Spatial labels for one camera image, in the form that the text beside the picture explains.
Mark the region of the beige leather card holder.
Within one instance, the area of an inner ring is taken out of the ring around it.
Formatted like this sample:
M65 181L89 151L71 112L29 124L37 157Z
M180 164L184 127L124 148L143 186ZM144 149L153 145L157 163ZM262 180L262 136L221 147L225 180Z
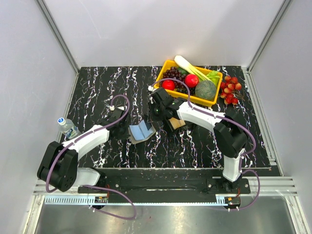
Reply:
M132 144L147 141L156 133L154 126L145 120L142 120L138 125L130 125L128 129Z

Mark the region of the black plastic card box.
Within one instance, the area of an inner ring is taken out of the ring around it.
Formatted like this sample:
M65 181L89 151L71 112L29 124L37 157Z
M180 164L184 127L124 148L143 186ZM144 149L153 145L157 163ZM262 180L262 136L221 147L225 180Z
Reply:
M195 127L194 123L191 123L189 121L184 121L181 119L171 118L167 119L164 122L164 128L168 133L175 133L180 130L190 130Z

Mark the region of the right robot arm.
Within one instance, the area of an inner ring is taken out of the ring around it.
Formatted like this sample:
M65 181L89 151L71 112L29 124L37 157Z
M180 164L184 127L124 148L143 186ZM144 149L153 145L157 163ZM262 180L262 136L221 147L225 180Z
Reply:
M251 133L234 120L234 115L214 112L190 103L189 100L174 98L163 88L148 87L150 112L153 121L167 122L171 119L193 123L214 133L216 144L224 156L222 188L233 193L239 187L238 178L242 174L242 158Z

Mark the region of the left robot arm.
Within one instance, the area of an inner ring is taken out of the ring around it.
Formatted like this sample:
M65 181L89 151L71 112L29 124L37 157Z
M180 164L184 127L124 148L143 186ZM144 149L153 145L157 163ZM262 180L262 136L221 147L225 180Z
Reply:
M51 142L37 171L38 179L62 192L84 185L96 193L102 192L106 186L105 173L95 168L79 168L78 162L95 147L113 138L127 138L128 126L126 109L117 107L100 124L80 136L63 143Z

